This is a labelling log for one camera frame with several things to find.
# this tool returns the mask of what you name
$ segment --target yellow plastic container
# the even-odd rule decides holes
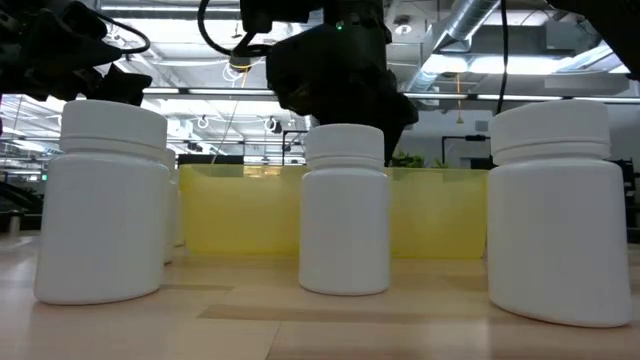
[[[306,167],[187,165],[187,247],[200,254],[297,256]],[[389,169],[394,257],[474,259],[486,241],[486,171]]]

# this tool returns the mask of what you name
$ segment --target ventilation duct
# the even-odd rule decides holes
[[[456,0],[451,7],[451,15],[444,20],[444,28],[438,30],[438,24],[435,24],[429,29],[427,37],[431,41],[428,41],[429,48],[426,52],[430,55],[442,45],[471,39],[499,4],[500,0]],[[425,92],[433,85],[438,75],[421,69],[409,82],[406,90]]]

